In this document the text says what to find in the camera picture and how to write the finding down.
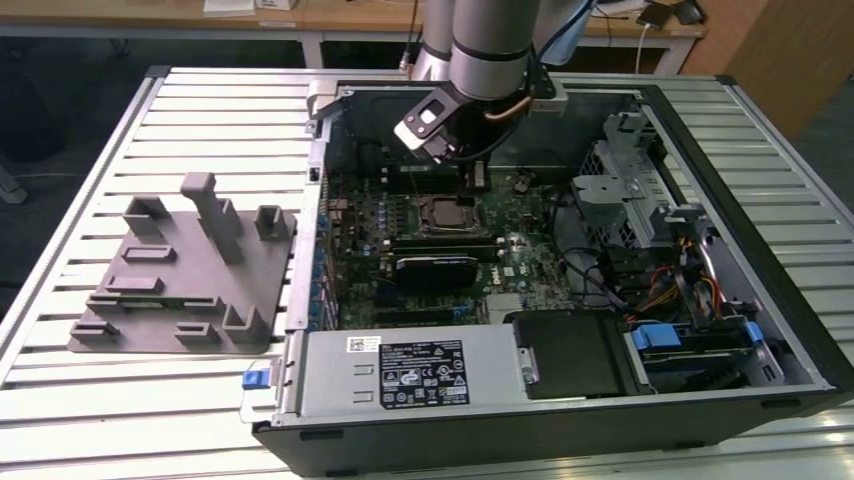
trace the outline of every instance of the robotic arm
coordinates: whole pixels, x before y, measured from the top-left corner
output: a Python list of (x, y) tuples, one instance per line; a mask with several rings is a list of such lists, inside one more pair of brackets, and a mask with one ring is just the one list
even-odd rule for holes
[[(585, 0), (544, 51), (589, 13)], [(416, 76), (445, 80), (395, 127), (422, 158), (465, 163), (488, 157), (516, 130), (533, 101), (533, 57), (541, 0), (430, 0)]]

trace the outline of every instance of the slotted metal table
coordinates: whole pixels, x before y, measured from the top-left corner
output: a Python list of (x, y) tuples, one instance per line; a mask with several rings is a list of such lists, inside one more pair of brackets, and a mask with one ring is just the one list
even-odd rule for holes
[[(305, 127), (309, 84), (334, 78), (399, 77), (375, 70), (173, 68), (143, 81), (0, 325), (5, 480), (297, 478), (255, 442), (238, 414), (241, 374), (255, 360), (279, 355), (282, 343), (253, 358), (82, 355), (66, 351), (66, 343), (127, 231), (121, 214), (134, 194), (161, 194), (170, 209), (193, 209), (179, 194), (183, 174), (210, 171), (237, 208), (277, 204), (299, 218), (313, 148)], [(854, 218), (741, 89), (712, 77), (557, 78), (664, 89), (854, 359)], [(670, 167), (688, 191), (676, 163)], [(306, 262), (295, 258), (291, 266)], [(286, 285), (283, 306), (289, 296)], [(277, 320), (279, 338), (285, 315)], [(257, 405), (273, 407), (273, 401)], [(774, 422), (714, 447), (375, 478), (852, 478), (852, 407)]]

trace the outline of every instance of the wall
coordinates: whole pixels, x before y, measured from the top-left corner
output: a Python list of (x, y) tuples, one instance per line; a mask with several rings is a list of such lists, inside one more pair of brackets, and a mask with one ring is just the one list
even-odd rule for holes
[(854, 0), (706, 0), (710, 33), (682, 70), (726, 73), (793, 138), (854, 71)]

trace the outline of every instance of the blue latch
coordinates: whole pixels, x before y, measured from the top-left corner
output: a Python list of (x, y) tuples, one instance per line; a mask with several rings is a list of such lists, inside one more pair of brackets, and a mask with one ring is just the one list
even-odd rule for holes
[(263, 390), (270, 388), (270, 369), (249, 370), (243, 372), (243, 389)]
[(636, 342), (636, 348), (638, 350), (656, 347), (678, 347), (682, 345), (677, 329), (666, 323), (641, 325), (632, 332), (632, 339)]
[(748, 322), (745, 324), (745, 328), (748, 329), (748, 336), (750, 336), (750, 341), (753, 342), (753, 346), (756, 347), (765, 340), (762, 330), (760, 330), (760, 325), (757, 325), (757, 322)]

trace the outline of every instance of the psu label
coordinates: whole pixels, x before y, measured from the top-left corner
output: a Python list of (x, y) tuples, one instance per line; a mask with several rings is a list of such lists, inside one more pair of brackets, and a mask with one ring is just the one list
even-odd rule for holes
[(379, 382), (379, 400), (386, 410), (468, 405), (464, 342), (382, 344)]

